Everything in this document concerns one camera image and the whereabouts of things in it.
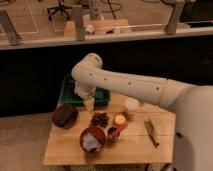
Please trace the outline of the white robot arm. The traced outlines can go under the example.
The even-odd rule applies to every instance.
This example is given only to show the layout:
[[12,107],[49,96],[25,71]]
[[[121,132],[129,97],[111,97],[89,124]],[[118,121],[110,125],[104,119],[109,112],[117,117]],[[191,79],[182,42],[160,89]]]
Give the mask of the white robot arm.
[[173,166],[177,171],[213,171],[213,86],[111,72],[95,53],[71,70],[75,93],[83,99],[100,87],[176,114]]

